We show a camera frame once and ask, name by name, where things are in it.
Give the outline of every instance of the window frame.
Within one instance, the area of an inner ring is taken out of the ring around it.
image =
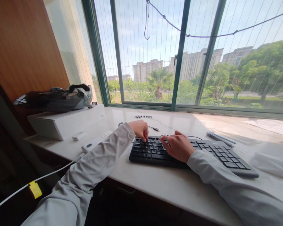
[[[103,51],[102,51],[97,17],[96,17],[95,3],[94,3],[94,0],[82,0],[82,3],[84,7],[84,13],[86,17],[86,23],[87,23],[90,43],[92,47],[92,52],[94,54],[96,71],[99,77],[100,91],[101,91],[103,103],[105,106],[142,108],[142,109],[151,109],[151,110],[166,110],[166,111],[172,111],[172,112],[183,111],[183,112],[195,112],[195,113],[206,113],[206,114],[221,114],[221,115],[235,115],[235,116],[283,119],[283,110],[200,105],[200,100],[201,100],[202,92],[204,89],[204,83],[207,78],[209,65],[212,59],[213,50],[214,50],[215,42],[217,39],[216,37],[211,37],[209,40],[208,50],[205,56],[203,71],[202,71],[201,78],[200,78],[200,83],[199,83],[199,87],[197,91],[195,104],[194,105],[176,104],[178,85],[179,85],[179,79],[180,79],[180,69],[181,69],[182,58],[183,58],[183,49],[184,49],[185,38],[186,38],[184,32],[186,32],[186,27],[188,23],[188,16],[189,16],[191,0],[185,0],[184,2],[182,23],[181,23],[181,30],[183,32],[180,33],[172,103],[134,102],[134,101],[124,100],[124,89],[123,89],[123,79],[122,79],[122,70],[121,70],[115,0],[110,0],[115,50],[116,50],[116,60],[117,60],[118,76],[119,76],[119,86],[120,86],[121,102],[122,102],[121,104],[112,104],[110,101],[110,95],[109,95],[109,90],[108,90]],[[226,0],[219,0],[218,2],[218,6],[217,6],[215,18],[214,18],[214,23],[213,23],[213,27],[211,31],[211,36],[218,35],[220,23],[221,23],[222,16],[224,13],[225,4],[226,4]]]

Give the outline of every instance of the white sleeve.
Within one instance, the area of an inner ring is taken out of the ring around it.
[[[134,137],[134,131],[127,123],[117,128],[70,167],[52,193],[39,202],[22,225],[83,226],[92,189],[109,175]]]
[[[283,225],[283,201],[249,185],[206,150],[196,150],[187,165],[212,184],[245,225]]]

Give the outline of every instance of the desk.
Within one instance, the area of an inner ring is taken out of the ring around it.
[[[215,131],[219,134],[230,134],[228,137],[237,142],[237,153],[247,163],[250,163],[255,152],[279,155],[283,158],[283,135],[243,122],[251,120],[250,118],[117,107],[105,107],[105,111],[106,117],[85,129],[87,135],[79,141],[73,141],[72,138],[57,141],[39,135],[28,137],[26,141],[72,161],[82,153],[83,144],[108,130],[114,131],[119,122],[138,120],[135,116],[141,115],[152,116],[142,119],[149,126],[160,129],[157,132],[149,128],[149,135],[152,136],[174,134],[175,130],[179,130],[187,136],[211,140],[206,136],[206,132]],[[197,174],[189,170],[131,163],[131,148],[132,145],[119,158],[115,169],[109,175],[111,179],[220,225],[243,225],[219,193],[211,185],[203,184]],[[257,171],[260,174],[258,179],[246,180],[283,200],[283,179]]]

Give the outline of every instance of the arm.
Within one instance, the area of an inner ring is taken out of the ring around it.
[[[148,139],[148,125],[143,120],[124,123],[79,162],[71,165],[52,193],[39,202],[22,225],[83,226],[92,189],[114,169],[135,135]]]
[[[187,137],[178,131],[163,143],[168,153],[187,165],[206,184],[212,184],[228,205],[246,225],[283,225],[283,201],[273,195],[249,185],[233,174],[206,150],[191,146]]]

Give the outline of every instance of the keyboard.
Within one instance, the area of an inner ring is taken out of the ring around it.
[[[190,170],[187,164],[170,156],[159,137],[149,136],[147,142],[136,138],[129,156],[130,162]],[[237,176],[258,178],[259,174],[222,141],[189,139],[195,150],[208,150]]]

